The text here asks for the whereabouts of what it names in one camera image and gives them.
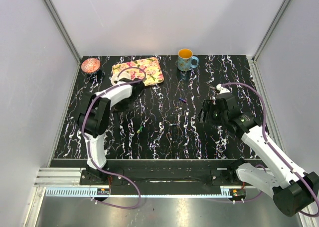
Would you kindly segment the black remote control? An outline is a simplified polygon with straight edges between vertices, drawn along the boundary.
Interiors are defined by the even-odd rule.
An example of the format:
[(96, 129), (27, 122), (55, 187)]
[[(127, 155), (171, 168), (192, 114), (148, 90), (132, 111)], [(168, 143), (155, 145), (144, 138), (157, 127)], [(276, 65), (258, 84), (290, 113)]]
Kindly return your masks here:
[(114, 117), (114, 134), (119, 135), (120, 134), (120, 115), (117, 112), (113, 113)]

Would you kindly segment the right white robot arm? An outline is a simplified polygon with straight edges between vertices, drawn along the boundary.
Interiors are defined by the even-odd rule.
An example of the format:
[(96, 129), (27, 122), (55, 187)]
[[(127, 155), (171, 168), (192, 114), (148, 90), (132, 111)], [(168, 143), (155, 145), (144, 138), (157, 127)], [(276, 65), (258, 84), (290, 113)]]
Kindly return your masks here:
[(263, 135), (261, 123), (250, 113), (241, 112), (230, 92), (219, 93), (215, 100), (204, 100), (198, 119), (225, 127), (248, 145), (271, 171), (267, 174), (246, 161), (238, 160), (226, 174), (230, 184), (251, 184), (271, 197), (276, 207), (288, 217), (317, 200), (319, 176), (315, 172), (307, 173)]

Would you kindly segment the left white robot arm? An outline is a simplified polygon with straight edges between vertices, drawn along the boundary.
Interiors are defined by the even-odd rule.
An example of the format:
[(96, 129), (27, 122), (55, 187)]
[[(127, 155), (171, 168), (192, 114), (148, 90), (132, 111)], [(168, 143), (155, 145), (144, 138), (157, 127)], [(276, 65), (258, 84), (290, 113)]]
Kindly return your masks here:
[(145, 89), (143, 81), (122, 78), (117, 84), (96, 93), (85, 93), (78, 107), (77, 124), (87, 149), (87, 169), (97, 185), (106, 183), (108, 173), (102, 168), (107, 159), (104, 134), (109, 126), (110, 113), (125, 111)]

